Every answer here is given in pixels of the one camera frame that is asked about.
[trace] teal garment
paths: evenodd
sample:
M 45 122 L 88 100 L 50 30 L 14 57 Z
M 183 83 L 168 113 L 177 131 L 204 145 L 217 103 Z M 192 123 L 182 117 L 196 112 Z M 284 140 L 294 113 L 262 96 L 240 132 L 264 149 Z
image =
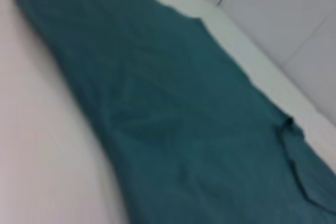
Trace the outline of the teal garment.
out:
M 336 223 L 336 178 L 200 19 L 17 0 L 114 165 L 132 224 Z

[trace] teal fabric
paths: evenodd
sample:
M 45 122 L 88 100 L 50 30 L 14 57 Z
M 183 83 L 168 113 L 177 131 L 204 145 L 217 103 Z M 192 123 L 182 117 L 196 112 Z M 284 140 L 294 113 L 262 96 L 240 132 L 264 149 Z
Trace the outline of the teal fabric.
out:
M 133 224 L 336 223 L 336 178 L 200 19 L 155 0 L 17 0 Z

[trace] teal cloth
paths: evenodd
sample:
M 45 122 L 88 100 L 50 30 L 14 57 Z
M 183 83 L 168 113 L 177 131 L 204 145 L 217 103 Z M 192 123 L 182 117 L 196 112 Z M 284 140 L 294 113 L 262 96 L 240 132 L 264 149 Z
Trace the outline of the teal cloth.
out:
M 155 0 L 17 0 L 133 224 L 336 223 L 336 178 L 202 21 Z

